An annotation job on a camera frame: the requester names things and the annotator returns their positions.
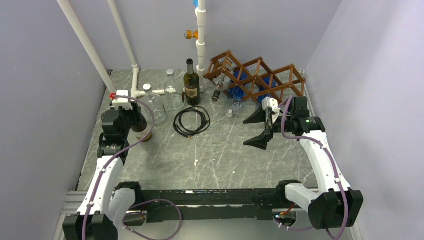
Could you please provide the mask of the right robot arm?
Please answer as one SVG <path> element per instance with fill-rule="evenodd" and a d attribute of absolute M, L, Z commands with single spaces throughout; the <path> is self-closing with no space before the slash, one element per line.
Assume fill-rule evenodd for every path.
<path fill-rule="evenodd" d="M 245 141 L 245 146 L 266 150 L 275 134 L 297 140 L 306 152 L 315 174 L 318 191 L 305 187 L 299 180 L 283 180 L 275 194 L 276 203 L 287 208 L 292 203 L 308 213 L 316 230 L 353 227 L 364 202 L 360 190 L 352 189 L 342 174 L 330 149 L 322 120 L 312 116 L 305 96 L 290 96 L 279 103 L 267 96 L 261 106 L 244 120 L 244 124 L 264 123 L 263 132 Z"/>

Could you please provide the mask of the white PVC pipe frame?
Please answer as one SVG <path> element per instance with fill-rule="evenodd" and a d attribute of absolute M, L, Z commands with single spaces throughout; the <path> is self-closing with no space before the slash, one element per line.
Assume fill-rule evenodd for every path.
<path fill-rule="evenodd" d="M 88 54 L 94 67 L 99 73 L 106 88 L 111 93 L 115 92 L 116 87 L 112 83 L 109 72 L 107 71 L 101 56 L 98 54 L 94 44 L 92 43 L 85 28 L 83 27 L 81 21 L 79 20 L 70 1 L 58 0 L 57 3 L 60 6 L 65 17 L 67 18 L 68 22 L 70 23 L 75 34 L 77 35 L 86 53 Z M 131 89 L 130 89 L 131 96 L 136 98 L 142 97 L 145 95 L 145 93 L 143 91 L 138 90 L 138 79 L 139 79 L 140 68 L 137 63 L 136 57 L 134 55 L 134 51 L 132 50 L 132 46 L 130 44 L 128 35 L 126 33 L 124 24 L 122 22 L 119 10 L 114 0 L 109 0 L 108 5 L 111 10 L 117 29 L 119 31 L 120 37 L 123 41 L 125 50 L 128 54 L 129 60 L 131 62 L 131 67 L 132 67 L 132 82 L 131 82 Z M 207 25 L 207 10 L 206 10 L 205 0 L 199 0 L 197 2 L 196 8 L 195 8 L 195 15 L 196 15 L 196 24 L 197 24 L 197 38 L 196 38 L 195 44 L 196 44 L 197 55 L 198 55 L 198 65 L 196 66 L 196 71 L 200 77 L 200 91 L 203 93 L 206 89 L 204 75 L 205 75 L 205 56 L 206 56 L 205 27 Z"/>

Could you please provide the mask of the dark green wine bottle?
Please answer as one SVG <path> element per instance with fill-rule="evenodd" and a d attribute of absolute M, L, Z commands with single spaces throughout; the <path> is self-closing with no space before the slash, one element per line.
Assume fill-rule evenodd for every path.
<path fill-rule="evenodd" d="M 186 102 L 190 106 L 197 106 L 201 102 L 200 97 L 200 77 L 194 71 L 194 61 L 191 58 L 186 60 L 187 72 L 183 77 L 184 93 Z"/>

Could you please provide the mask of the clear glass bottle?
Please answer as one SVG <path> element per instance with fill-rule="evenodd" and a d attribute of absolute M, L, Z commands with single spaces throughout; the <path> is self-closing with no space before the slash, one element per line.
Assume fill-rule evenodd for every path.
<path fill-rule="evenodd" d="M 167 81 L 164 84 L 164 93 L 171 110 L 180 110 L 184 107 L 182 88 L 178 86 L 173 69 L 166 71 Z"/>
<path fill-rule="evenodd" d="M 165 104 L 162 97 L 154 93 L 151 84 L 146 83 L 142 86 L 145 96 L 142 101 L 148 105 L 152 110 L 154 116 L 154 123 L 156 125 L 162 124 L 166 121 L 167 113 L 165 110 Z"/>

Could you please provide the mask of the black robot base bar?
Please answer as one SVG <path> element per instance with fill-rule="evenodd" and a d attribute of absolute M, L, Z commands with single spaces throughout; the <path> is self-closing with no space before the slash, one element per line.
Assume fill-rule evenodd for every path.
<path fill-rule="evenodd" d="M 147 223 L 178 220 L 255 219 L 271 221 L 291 208 L 276 188 L 141 190 L 130 213 L 141 213 Z"/>

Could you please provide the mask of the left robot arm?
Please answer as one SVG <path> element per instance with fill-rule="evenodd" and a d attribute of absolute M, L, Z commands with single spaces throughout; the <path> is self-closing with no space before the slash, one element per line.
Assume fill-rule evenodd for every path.
<path fill-rule="evenodd" d="M 116 240 L 127 210 L 137 210 L 144 203 L 139 183 L 114 186 L 128 157 L 130 131 L 151 133 L 140 106 L 131 100 L 113 100 L 100 119 L 95 174 L 76 213 L 64 219 L 62 229 L 67 240 Z"/>

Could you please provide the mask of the brown wooden wine rack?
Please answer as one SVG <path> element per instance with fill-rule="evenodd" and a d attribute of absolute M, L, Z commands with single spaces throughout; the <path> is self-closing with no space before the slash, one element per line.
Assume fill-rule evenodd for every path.
<path fill-rule="evenodd" d="M 298 97 L 305 95 L 306 79 L 294 64 L 272 70 L 262 57 L 242 63 L 227 50 L 211 58 L 204 78 L 213 83 L 222 72 L 230 78 L 228 89 L 238 86 L 244 91 L 243 101 L 258 103 L 260 97 L 270 95 L 281 103 L 287 89 Z"/>

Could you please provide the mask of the orange valve fitting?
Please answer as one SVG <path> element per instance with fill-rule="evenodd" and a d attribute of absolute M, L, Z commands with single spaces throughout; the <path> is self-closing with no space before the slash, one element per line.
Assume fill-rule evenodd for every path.
<path fill-rule="evenodd" d="M 195 30 L 195 31 L 187 30 L 187 31 L 184 32 L 184 38 L 187 39 L 187 40 L 191 40 L 191 39 L 198 40 L 199 39 L 199 31 L 198 30 Z"/>

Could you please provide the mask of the blue label clear bottle left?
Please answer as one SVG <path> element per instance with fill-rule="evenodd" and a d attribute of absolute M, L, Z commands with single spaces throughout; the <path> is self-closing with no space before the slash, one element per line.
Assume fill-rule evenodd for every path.
<path fill-rule="evenodd" d="M 242 98 L 245 92 L 239 86 L 228 88 L 226 91 L 228 92 L 228 96 L 224 104 L 224 109 L 226 111 L 225 115 L 232 118 L 242 108 Z"/>

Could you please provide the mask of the aluminium rail frame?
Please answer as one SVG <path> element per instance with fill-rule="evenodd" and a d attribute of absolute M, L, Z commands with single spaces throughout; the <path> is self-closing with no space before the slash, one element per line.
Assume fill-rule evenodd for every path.
<path fill-rule="evenodd" d="M 68 191 L 66 198 L 63 202 L 62 210 L 60 211 L 60 217 L 57 222 L 57 226 L 53 235 L 53 240 L 65 240 L 65 234 L 63 231 L 62 224 L 65 220 L 65 217 L 70 216 L 71 214 L 76 213 L 77 209 L 82 204 L 85 199 L 87 191 Z M 350 240 L 363 240 L 363 235 L 361 229 L 358 225 L 349 227 L 348 230 L 348 239 Z"/>

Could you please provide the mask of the dark bottle black cap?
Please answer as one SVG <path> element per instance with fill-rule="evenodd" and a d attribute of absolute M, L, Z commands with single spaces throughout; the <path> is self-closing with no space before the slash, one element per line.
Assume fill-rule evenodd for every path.
<path fill-rule="evenodd" d="M 216 86 L 212 95 L 213 102 L 217 102 L 219 100 L 221 93 L 228 89 L 230 82 L 231 79 L 227 76 L 225 71 L 213 80 L 212 83 Z"/>

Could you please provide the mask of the brown gold-capped wine bottle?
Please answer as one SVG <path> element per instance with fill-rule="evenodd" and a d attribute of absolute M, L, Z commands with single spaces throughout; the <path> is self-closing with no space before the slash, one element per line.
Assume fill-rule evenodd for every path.
<path fill-rule="evenodd" d="M 148 131 L 148 122 L 146 118 L 139 112 L 133 114 L 131 130 L 134 132 L 137 140 L 148 142 L 152 138 L 152 133 Z"/>

